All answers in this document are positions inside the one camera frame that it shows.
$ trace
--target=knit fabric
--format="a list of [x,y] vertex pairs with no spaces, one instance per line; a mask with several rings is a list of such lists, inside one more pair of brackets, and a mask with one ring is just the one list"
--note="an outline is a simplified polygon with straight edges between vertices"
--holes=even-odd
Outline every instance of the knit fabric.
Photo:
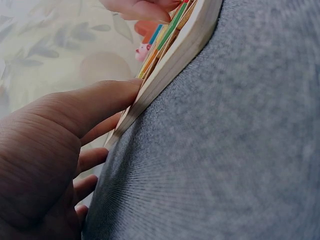
[[319,80],[319,0],[225,0],[110,152],[83,239],[320,239]]

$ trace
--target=floral wallpaper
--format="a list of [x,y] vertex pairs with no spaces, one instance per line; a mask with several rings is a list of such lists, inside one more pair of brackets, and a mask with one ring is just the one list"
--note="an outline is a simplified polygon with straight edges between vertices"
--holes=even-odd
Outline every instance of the floral wallpaper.
[[0,118],[48,93],[134,77],[134,24],[99,0],[0,0]]

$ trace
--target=colorful book pages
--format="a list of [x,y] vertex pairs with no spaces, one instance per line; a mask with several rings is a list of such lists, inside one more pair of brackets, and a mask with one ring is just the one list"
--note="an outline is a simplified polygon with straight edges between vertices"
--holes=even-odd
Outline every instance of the colorful book pages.
[[107,149],[209,41],[221,5],[222,0],[184,0],[170,14],[171,23],[159,31],[137,75],[143,79],[138,96],[109,134]]

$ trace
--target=skin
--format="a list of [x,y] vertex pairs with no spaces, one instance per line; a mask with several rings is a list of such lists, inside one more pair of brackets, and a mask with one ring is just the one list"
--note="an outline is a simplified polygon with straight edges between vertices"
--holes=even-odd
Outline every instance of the skin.
[[[169,22],[175,0],[101,0],[125,19]],[[101,81],[52,93],[0,120],[0,239],[81,239],[84,205],[97,183],[81,172],[105,162],[108,151],[81,147],[109,132],[142,81]]]

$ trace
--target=cartoon illustration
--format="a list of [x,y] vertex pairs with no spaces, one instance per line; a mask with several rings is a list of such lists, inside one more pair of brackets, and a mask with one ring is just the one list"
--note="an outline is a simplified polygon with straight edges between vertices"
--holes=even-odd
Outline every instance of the cartoon illustration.
[[135,59],[138,60],[139,62],[143,62],[148,55],[148,52],[151,48],[151,44],[140,44],[140,47],[135,50]]
[[140,47],[135,50],[136,60],[139,62],[143,62],[145,60],[162,26],[162,24],[157,24],[153,21],[138,21],[134,25],[134,30],[144,37]]

